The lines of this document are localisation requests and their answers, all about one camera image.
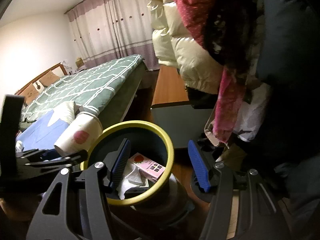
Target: white line pattern bedspread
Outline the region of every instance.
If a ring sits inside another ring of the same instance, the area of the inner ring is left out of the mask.
[[[21,121],[34,122],[64,101],[75,101],[98,116],[141,62],[141,55],[131,55],[62,77],[22,111]]]

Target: wooden cabinet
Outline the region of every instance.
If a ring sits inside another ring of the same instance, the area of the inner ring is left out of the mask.
[[[193,109],[177,69],[161,65],[151,114],[175,148],[185,148],[190,139],[198,138],[211,112],[212,109]]]

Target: metal screw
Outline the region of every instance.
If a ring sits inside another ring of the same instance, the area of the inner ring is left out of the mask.
[[[61,173],[62,175],[66,175],[66,174],[68,174],[68,172],[69,172],[69,169],[67,169],[67,168],[63,168],[63,169],[60,171],[60,173]]]
[[[103,162],[96,162],[96,163],[94,164],[94,166],[95,166],[97,169],[102,168],[102,167],[103,167],[103,165],[104,165],[104,163],[103,163]]]
[[[256,169],[250,169],[249,173],[253,176],[258,175],[258,171]]]
[[[215,166],[216,168],[218,168],[218,169],[222,169],[222,168],[224,167],[224,164],[221,163],[221,162],[217,162],[217,163],[214,164],[214,166]]]

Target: wooden headboard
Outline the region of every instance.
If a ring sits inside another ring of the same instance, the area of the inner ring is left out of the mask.
[[[24,85],[21,89],[19,89],[17,92],[15,92],[15,95],[19,95],[23,90],[25,90],[30,84],[36,82],[39,80],[39,78],[42,78],[45,74],[47,74],[50,70],[54,70],[56,68],[61,68],[64,75],[68,75],[67,71],[65,70],[64,66],[61,63],[58,63],[54,65],[53,67],[47,69],[46,71],[42,72],[40,75],[36,76],[33,80],[28,82],[26,85]]]

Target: white curtain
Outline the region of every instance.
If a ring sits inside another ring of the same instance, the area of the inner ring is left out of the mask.
[[[87,67],[141,54],[148,69],[159,68],[146,5],[146,0],[85,0],[67,13]]]

